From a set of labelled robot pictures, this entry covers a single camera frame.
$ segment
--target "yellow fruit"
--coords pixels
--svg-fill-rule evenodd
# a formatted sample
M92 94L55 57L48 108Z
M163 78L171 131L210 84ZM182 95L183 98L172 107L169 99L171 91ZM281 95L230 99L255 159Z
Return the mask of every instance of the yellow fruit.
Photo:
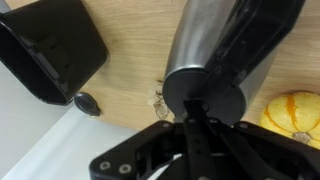
M320 149L320 96L310 92L282 95L263 110L260 125Z

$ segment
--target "silver metal surface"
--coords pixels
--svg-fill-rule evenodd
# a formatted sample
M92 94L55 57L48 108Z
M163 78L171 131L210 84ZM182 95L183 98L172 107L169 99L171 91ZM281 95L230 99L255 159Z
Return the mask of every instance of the silver metal surface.
M198 180L210 180L210 179L205 177L205 176L201 176L201 177L198 178Z
M121 174L128 174L131 172L131 166L129 164L123 164L119 168Z
M189 0L171 47L166 77L208 62L236 0Z
M110 167L111 167L111 164L107 161L104 161L100 164L100 170L102 171L110 169Z
M247 124L244 124L244 123L241 123L239 126L240 126L241 128L243 128L243 129L248 128L248 125L247 125Z
M260 90L260 87L262 86L266 76L268 75L275 58L275 52L276 50L271 52L239 85L246 100L246 110L248 110L250 104Z
M170 127L170 124L169 124L169 123L164 123L162 126L163 126L164 128L168 128L168 127Z

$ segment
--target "white wall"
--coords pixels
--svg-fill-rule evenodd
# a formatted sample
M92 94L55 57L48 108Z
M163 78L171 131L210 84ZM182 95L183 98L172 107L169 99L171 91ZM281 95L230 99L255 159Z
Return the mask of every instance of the white wall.
M90 162L135 133L92 119L74 106L3 180L89 180Z
M6 10L0 0L0 12ZM36 99L0 63L0 179L68 109L70 106L47 105Z

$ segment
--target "black cylinder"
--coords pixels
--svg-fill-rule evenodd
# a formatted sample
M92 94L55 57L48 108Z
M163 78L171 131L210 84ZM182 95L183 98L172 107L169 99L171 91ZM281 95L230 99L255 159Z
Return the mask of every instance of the black cylinder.
M80 0L41 0L0 14L0 60L46 103L69 104L107 56Z

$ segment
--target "wood grain surface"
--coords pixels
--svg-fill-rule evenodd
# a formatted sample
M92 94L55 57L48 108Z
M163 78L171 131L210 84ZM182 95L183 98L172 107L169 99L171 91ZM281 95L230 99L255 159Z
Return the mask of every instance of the wood grain surface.
M34 0L7 0L18 8ZM162 80L186 0L84 0L111 57L81 91L103 111L100 120L142 129L158 119L146 96ZM291 34L278 47L272 68L244 116L257 123L275 97L294 91L320 93L320 1L307 0Z

